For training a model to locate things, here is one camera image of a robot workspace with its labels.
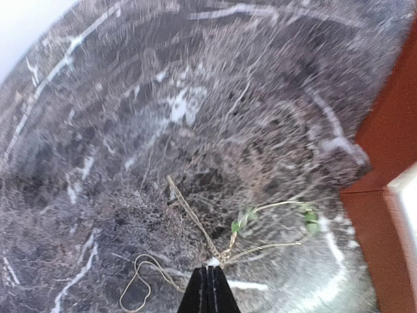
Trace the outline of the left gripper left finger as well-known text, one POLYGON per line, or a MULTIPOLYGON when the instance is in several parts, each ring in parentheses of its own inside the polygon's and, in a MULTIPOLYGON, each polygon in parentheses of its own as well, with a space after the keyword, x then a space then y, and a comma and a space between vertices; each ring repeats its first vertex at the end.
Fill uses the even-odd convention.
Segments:
POLYGON ((207 269, 195 268, 185 289, 178 313, 207 313, 207 269))

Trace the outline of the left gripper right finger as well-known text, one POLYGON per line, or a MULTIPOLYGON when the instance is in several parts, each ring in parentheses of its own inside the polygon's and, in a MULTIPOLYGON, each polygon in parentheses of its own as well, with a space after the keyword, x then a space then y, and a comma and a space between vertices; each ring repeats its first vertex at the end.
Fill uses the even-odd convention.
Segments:
POLYGON ((208 267, 208 312, 240 313, 231 288, 220 267, 208 267))

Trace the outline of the red jewelry box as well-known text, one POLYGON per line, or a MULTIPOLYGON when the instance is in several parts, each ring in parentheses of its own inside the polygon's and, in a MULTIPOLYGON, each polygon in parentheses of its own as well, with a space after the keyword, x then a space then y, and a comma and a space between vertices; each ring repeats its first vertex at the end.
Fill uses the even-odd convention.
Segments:
POLYGON ((341 200, 356 230, 381 312, 416 311, 416 246, 400 196, 388 185, 416 165, 416 26, 356 141, 371 171, 341 200))

